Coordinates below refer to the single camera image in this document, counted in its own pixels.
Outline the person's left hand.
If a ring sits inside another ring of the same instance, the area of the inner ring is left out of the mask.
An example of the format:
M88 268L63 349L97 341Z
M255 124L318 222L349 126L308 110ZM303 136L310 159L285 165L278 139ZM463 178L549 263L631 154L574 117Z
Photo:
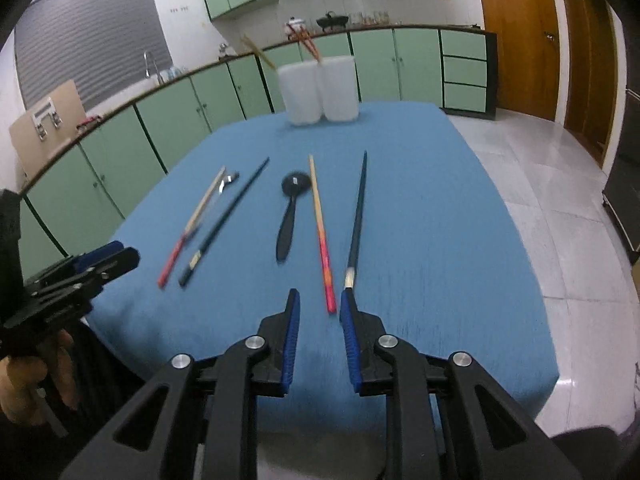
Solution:
M9 422L39 426L46 416L38 408L36 387L52 379L62 402L76 410L79 393L74 378L70 348L74 340L66 330L40 344L33 356L6 356L1 360L1 413Z

